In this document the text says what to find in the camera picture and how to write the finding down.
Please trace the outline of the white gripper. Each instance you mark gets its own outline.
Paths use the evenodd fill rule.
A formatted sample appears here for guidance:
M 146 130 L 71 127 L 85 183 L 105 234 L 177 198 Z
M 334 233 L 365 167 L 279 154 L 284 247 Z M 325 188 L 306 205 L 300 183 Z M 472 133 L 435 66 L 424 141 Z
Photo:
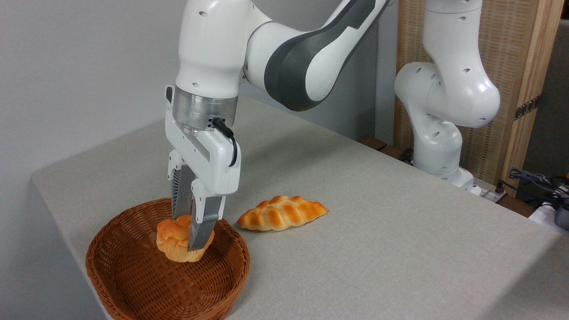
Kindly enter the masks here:
M 177 86 L 167 86 L 165 97 L 165 134 L 173 147 L 168 162 L 172 218 L 192 215 L 188 251 L 201 250 L 222 219 L 224 195 L 239 185 L 240 146 L 228 132 L 238 98 L 213 99 Z

